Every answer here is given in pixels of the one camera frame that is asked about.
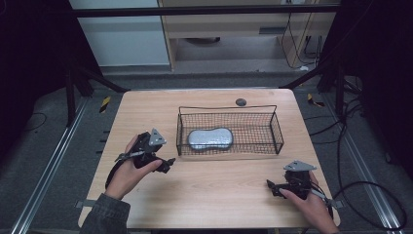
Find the black horizontal bar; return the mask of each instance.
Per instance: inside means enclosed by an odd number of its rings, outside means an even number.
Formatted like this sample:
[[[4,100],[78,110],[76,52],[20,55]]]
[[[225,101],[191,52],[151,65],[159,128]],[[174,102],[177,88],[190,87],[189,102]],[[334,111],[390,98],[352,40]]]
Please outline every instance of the black horizontal bar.
[[[76,18],[148,17],[223,14],[329,13],[344,10],[340,4],[261,5],[261,6],[202,6],[119,9],[78,9],[52,11],[49,15]]]

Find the person's left hand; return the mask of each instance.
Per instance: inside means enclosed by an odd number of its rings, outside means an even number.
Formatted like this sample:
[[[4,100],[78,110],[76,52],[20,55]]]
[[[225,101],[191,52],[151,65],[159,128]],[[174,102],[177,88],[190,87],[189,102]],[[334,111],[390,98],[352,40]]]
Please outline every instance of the person's left hand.
[[[133,147],[136,139],[137,136],[131,140],[126,147],[125,152],[128,152]],[[156,160],[143,168],[137,169],[133,164],[133,159],[128,159],[113,175],[104,194],[111,198],[122,200],[122,198],[130,193],[146,175],[155,171],[161,164],[162,160]]]

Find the hand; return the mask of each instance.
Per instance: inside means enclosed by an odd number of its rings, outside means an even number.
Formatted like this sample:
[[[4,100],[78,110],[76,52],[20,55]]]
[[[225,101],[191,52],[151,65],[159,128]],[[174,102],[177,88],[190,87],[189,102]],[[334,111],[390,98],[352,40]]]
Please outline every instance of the hand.
[[[128,152],[133,147],[136,139],[137,136],[131,140],[125,149],[125,152]],[[104,194],[122,200],[122,198],[130,193],[146,175],[155,171],[161,164],[162,160],[156,160],[143,168],[137,169],[133,164],[133,159],[128,159],[113,175],[112,181],[107,186]]]
[[[319,185],[314,174],[310,171],[310,180],[316,185]],[[297,197],[293,192],[286,189],[280,189],[280,193],[291,201],[298,210],[304,215],[308,222],[313,225],[320,233],[336,233],[339,232],[331,218],[323,200],[313,194],[309,193],[306,200]]]

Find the gray carpet floor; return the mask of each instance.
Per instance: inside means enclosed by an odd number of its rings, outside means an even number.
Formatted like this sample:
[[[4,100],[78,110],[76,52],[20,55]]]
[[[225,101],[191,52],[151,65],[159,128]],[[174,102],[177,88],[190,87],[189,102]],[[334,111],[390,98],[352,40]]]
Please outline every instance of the gray carpet floor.
[[[189,47],[190,43],[184,44],[184,46]],[[254,59],[261,59],[263,61],[257,64],[265,63],[265,65],[259,68],[254,66],[247,70],[245,70],[245,67],[242,70],[237,70],[236,68],[213,70],[211,68],[212,61],[216,59],[213,55],[201,53],[201,55],[205,56],[194,61],[196,59],[193,58],[193,55],[204,48],[205,46],[198,48],[195,45],[182,50],[181,53],[186,53],[187,57],[185,55],[178,55],[180,58],[179,62],[184,62],[186,59],[191,60],[191,69],[188,72],[184,72],[185,69],[182,68],[184,66],[182,64],[180,66],[181,70],[177,67],[174,72],[108,76],[107,78],[118,85],[134,90],[275,88],[303,74],[303,71],[285,66],[278,70],[264,68],[271,62],[278,62],[280,55],[274,55],[273,58],[256,56]],[[231,59],[232,62],[235,62],[233,57],[225,59]],[[194,63],[202,60],[210,60],[210,63],[208,62],[208,66],[202,62],[194,65]],[[315,92],[316,83],[317,78],[305,83],[294,91],[309,133],[322,130],[335,121],[328,107],[320,107],[308,103],[307,94]],[[87,98],[84,117],[71,139],[45,199],[31,223],[30,229],[54,230],[53,232],[58,232],[57,230],[79,230],[77,220],[80,215],[80,209],[75,208],[74,205],[77,201],[83,200],[87,196],[101,151],[104,147],[104,140],[108,135],[107,131],[111,128],[122,98],[122,94],[114,93],[97,83],[93,83],[93,86],[95,88],[94,95],[91,98]],[[333,93],[331,91],[330,93],[323,94],[323,101],[328,102],[332,99]],[[77,102],[84,98],[78,94],[76,96]],[[98,110],[102,100],[107,96],[111,96],[108,108],[105,113],[99,113]],[[355,95],[346,94],[346,101],[350,101],[353,98],[355,98]],[[19,217],[42,172],[48,165],[60,137],[65,131],[67,114],[65,90],[57,90],[41,97],[36,102],[34,112],[32,118],[27,123],[27,131],[21,133],[20,139],[10,151],[13,160],[1,167],[0,232],[8,233],[8,229],[13,226]],[[338,157],[337,142],[329,142],[337,139],[339,132],[339,128],[334,127],[322,134],[312,136],[315,150],[332,193],[339,190],[337,175]],[[413,203],[411,203],[413,195],[412,180],[400,165],[388,164],[386,162],[385,151],[381,146],[381,142],[371,130],[368,118],[366,118],[362,107],[359,111],[349,116],[346,134],[351,136],[356,143],[359,154],[362,155],[376,181],[392,191],[395,197],[400,200],[408,216],[411,217],[413,215]],[[360,180],[360,172],[357,170],[356,162],[351,157],[351,149],[346,147],[345,143],[341,145],[340,169],[343,184]],[[363,185],[350,188],[346,191],[346,194],[351,204],[357,207],[363,215],[381,223]],[[389,203],[397,217],[401,218],[398,207],[390,198]],[[339,210],[339,215],[342,220],[340,228],[344,233],[388,233],[359,218],[348,205]],[[283,229],[280,233],[297,233],[297,230]],[[410,219],[408,219],[404,233],[413,233],[413,222]]]

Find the floor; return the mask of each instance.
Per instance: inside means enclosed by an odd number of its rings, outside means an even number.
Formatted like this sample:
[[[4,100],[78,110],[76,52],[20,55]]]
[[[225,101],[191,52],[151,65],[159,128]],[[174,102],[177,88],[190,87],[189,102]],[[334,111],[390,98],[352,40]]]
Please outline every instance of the floor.
[[[308,57],[317,45],[310,43]],[[314,61],[313,58],[302,59]],[[122,87],[133,90],[147,89],[220,89],[239,87],[276,88],[300,77],[306,68],[313,64],[291,68],[283,59],[282,49],[275,37],[263,38],[221,38],[218,43],[206,39],[181,40],[177,54],[177,64],[173,71],[142,72],[134,75],[108,75],[106,78]],[[357,78],[348,77],[352,82]],[[325,173],[330,190],[340,190],[338,167],[343,184],[366,180],[378,182],[387,187],[401,202],[409,216],[413,215],[413,183],[399,165],[388,164],[381,142],[368,124],[357,96],[346,94],[345,101],[349,109],[354,108],[347,121],[347,132],[341,142],[340,154],[337,154],[337,142],[340,128],[335,125],[327,131],[320,130],[336,122],[333,114],[334,92],[318,94],[315,86],[318,78],[305,82],[294,90],[308,131],[312,136],[315,150]],[[56,162],[58,167],[52,172],[53,179],[44,191],[41,203],[35,207],[36,215],[29,219],[32,233],[76,233],[80,209],[75,208],[78,201],[86,198],[97,167],[104,142],[116,115],[122,94],[114,93],[93,82],[95,88],[92,98],[79,97],[78,105],[85,105],[82,119],[70,137],[70,143],[63,150],[63,157]],[[309,103],[308,94],[313,94],[316,101]],[[105,113],[98,110],[102,101],[111,97]],[[39,98],[35,113],[27,123],[27,130],[21,134],[10,154],[13,161],[2,165],[0,174],[0,233],[9,233],[18,220],[24,207],[35,190],[39,179],[54,155],[55,149],[66,128],[65,91],[57,90]],[[393,199],[369,186],[355,186],[346,191],[346,195],[355,207],[368,218],[381,224],[383,216],[394,217],[401,222],[400,208]],[[339,210],[340,228],[344,233],[388,233],[379,227],[359,218],[347,206]],[[297,233],[297,230],[283,229],[280,233]],[[308,233],[317,233],[310,229]],[[413,233],[413,223],[407,221],[403,231],[394,233]]]

